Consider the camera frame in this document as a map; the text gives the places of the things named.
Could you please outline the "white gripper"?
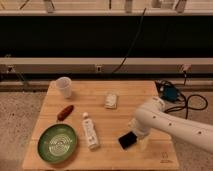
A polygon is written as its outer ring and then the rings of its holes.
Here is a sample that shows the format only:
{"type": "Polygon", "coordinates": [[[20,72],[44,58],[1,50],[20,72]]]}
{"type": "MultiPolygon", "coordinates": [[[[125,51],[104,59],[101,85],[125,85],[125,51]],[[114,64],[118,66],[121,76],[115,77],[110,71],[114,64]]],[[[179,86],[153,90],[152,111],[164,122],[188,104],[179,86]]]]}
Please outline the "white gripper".
{"type": "Polygon", "coordinates": [[[146,125],[141,124],[135,118],[133,118],[128,124],[130,130],[138,137],[143,138],[139,140],[140,150],[144,151],[148,145],[150,128],[146,125]]]}

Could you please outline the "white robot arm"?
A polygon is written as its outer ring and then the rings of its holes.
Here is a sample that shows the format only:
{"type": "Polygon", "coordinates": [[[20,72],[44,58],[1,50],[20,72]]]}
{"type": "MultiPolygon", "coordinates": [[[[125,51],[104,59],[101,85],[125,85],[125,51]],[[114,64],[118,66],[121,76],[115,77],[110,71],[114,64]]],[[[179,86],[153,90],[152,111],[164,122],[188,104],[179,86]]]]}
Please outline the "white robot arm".
{"type": "Polygon", "coordinates": [[[146,100],[133,114],[131,131],[143,139],[154,128],[213,153],[213,125],[171,116],[163,112],[164,108],[165,102],[159,97],[146,100]]]}

